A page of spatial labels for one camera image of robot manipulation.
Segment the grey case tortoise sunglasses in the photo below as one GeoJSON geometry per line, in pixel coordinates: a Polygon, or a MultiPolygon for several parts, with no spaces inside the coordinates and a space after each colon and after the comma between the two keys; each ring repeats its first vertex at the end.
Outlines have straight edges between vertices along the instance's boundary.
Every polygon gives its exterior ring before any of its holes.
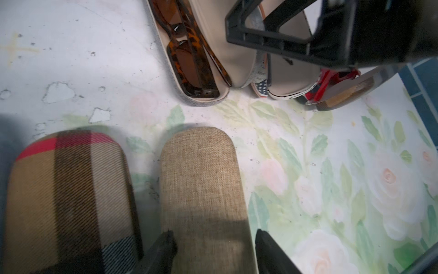
{"type": "Polygon", "coordinates": [[[219,104],[232,88],[267,78],[264,54],[229,43],[226,16],[237,1],[146,1],[159,44],[189,106],[219,104]]]}

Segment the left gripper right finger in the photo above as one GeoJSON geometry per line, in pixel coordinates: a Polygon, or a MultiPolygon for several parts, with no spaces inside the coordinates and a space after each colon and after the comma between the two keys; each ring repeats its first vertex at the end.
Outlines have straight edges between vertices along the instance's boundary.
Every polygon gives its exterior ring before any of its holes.
{"type": "Polygon", "coordinates": [[[259,274],[302,274],[267,231],[257,230],[255,254],[259,274]]]}

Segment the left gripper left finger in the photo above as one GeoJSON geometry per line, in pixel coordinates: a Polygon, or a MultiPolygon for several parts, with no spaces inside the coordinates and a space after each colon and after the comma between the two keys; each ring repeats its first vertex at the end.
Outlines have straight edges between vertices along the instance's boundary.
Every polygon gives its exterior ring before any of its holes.
{"type": "Polygon", "coordinates": [[[177,255],[173,231],[163,232],[133,269],[132,274],[171,274],[177,255]]]}

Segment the flag pattern glasses case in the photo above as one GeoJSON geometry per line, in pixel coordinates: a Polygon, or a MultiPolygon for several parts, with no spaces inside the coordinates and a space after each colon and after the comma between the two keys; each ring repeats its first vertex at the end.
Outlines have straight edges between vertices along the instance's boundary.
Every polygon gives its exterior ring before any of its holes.
{"type": "MultiPolygon", "coordinates": [[[[283,1],[263,1],[259,7],[263,19],[283,1]]],[[[310,38],[311,30],[304,11],[281,26],[280,31],[298,38],[310,38]]],[[[321,77],[321,67],[279,55],[265,54],[266,79],[250,84],[252,90],[261,98],[268,96],[275,100],[298,98],[311,91],[321,77]]]]}

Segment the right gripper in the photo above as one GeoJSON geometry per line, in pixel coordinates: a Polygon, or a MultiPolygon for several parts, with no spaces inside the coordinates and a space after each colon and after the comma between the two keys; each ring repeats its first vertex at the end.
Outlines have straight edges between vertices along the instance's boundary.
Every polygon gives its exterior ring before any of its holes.
{"type": "Polygon", "coordinates": [[[322,1],[309,54],[323,66],[407,63],[438,54],[437,1],[322,1]]]}

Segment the beige case purple glasses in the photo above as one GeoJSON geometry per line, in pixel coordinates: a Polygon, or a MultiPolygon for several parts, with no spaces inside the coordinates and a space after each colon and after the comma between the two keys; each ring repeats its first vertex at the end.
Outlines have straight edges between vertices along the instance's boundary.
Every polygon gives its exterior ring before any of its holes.
{"type": "Polygon", "coordinates": [[[235,146],[215,127],[177,133],[160,157],[161,228],[178,252],[174,274],[255,274],[235,146]]]}

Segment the plaid beige glasses case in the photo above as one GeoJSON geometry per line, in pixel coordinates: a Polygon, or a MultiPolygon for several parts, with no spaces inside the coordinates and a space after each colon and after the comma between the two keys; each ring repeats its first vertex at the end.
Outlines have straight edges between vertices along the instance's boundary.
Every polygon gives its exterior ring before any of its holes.
{"type": "Polygon", "coordinates": [[[5,274],[129,274],[143,257],[127,160],[108,135],[61,131],[11,170],[5,274]]]}

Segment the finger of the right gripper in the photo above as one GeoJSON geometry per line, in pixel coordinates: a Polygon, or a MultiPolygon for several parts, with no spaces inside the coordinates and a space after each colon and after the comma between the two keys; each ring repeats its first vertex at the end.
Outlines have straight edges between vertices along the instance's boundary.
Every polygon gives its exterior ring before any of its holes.
{"type": "Polygon", "coordinates": [[[230,9],[225,17],[226,39],[229,43],[322,67],[329,65],[328,60],[317,57],[311,52],[312,38],[303,40],[279,32],[282,25],[312,5],[314,1],[281,1],[262,20],[264,29],[247,27],[246,19],[260,7],[261,3],[261,1],[237,1],[230,9]]]}

